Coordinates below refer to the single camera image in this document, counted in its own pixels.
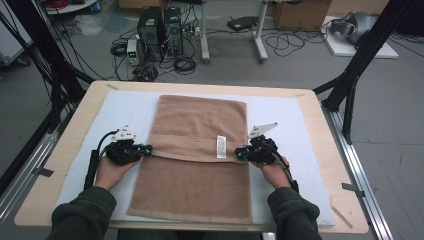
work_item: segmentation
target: person's right hand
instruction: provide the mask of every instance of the person's right hand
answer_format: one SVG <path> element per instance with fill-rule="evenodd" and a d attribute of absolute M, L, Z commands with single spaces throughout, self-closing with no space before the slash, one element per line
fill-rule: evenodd
<path fill-rule="evenodd" d="M 94 186 L 110 191 L 116 184 L 121 181 L 125 173 L 137 165 L 139 161 L 140 160 L 126 164 L 124 166 L 118 166 L 108 157 L 102 157 L 99 162 L 99 167 L 97 168 L 96 183 Z"/>
<path fill-rule="evenodd" d="M 289 164 L 285 157 L 283 157 L 283 160 L 287 165 Z M 280 164 L 274 163 L 269 165 L 257 162 L 252 162 L 252 164 L 262 170 L 265 179 L 274 187 L 275 190 L 282 187 L 290 187 L 289 179 Z"/>

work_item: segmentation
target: dark green sleeve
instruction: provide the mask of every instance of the dark green sleeve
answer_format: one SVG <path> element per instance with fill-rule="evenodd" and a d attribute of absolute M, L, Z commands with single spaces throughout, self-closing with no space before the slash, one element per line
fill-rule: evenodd
<path fill-rule="evenodd" d="M 277 224 L 277 239 L 322 239 L 316 219 L 319 208 L 291 188 L 280 188 L 268 197 L 268 205 Z"/>
<path fill-rule="evenodd" d="M 52 232 L 47 239 L 103 239 L 115 206 L 110 192 L 100 187 L 89 188 L 53 211 Z"/>

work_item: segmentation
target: gray floor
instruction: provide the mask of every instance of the gray floor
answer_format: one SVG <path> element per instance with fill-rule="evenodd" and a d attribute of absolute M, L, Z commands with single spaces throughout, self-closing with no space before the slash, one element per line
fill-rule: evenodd
<path fill-rule="evenodd" d="M 105 27 L 101 35 L 75 35 L 71 39 L 86 62 L 107 78 L 113 75 L 113 57 L 109 53 L 111 42 L 133 29 L 136 22 L 125 20 L 113 8 L 97 16 L 102 18 Z M 66 15 L 65 18 L 72 19 L 73 15 Z M 209 21 L 208 27 L 226 29 L 227 20 Z M 272 27 L 272 21 L 267 20 L 266 24 Z M 351 59 L 332 56 L 324 43 L 307 43 L 287 57 L 276 56 L 266 46 L 269 60 L 259 64 L 250 35 L 244 38 L 228 34 L 210 37 L 210 65 L 200 61 L 197 51 L 194 59 L 198 66 L 193 74 L 178 75 L 180 80 L 174 75 L 164 74 L 156 81 L 313 89 L 340 75 Z M 424 45 L 400 42 L 424 54 Z M 399 58 L 375 59 L 362 75 L 356 94 L 352 140 L 393 237 L 424 239 L 424 60 L 393 42 L 388 43 Z M 119 68 L 121 78 L 127 78 L 127 74 L 131 77 L 131 70 L 124 60 Z M 89 70 L 87 73 L 96 77 Z M 318 98 L 325 99 L 327 94 L 321 94 Z M 29 67 L 14 65 L 0 72 L 0 101 L 2 174 L 44 119 L 50 105 L 47 91 L 33 64 Z M 19 203 L 0 229 L 0 238 L 43 239 L 49 229 L 19 227 L 13 223 L 18 207 Z M 115 234 L 116 230 L 111 230 L 107 239 L 114 239 Z M 323 237 L 373 239 L 373 233 L 349 236 L 323 234 Z"/>

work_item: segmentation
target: brown towel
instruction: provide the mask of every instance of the brown towel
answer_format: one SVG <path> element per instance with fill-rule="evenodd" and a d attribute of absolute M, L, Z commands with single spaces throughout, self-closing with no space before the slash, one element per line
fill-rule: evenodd
<path fill-rule="evenodd" d="M 217 136 L 227 158 L 217 158 Z M 236 147 L 247 141 L 246 104 L 162 96 L 129 215 L 216 223 L 252 223 L 248 164 Z"/>

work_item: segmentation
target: towel label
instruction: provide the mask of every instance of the towel label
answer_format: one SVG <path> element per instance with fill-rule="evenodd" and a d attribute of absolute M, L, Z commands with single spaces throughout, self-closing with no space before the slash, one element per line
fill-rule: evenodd
<path fill-rule="evenodd" d="M 227 158 L 227 138 L 224 136 L 218 136 L 216 138 L 216 157 Z"/>

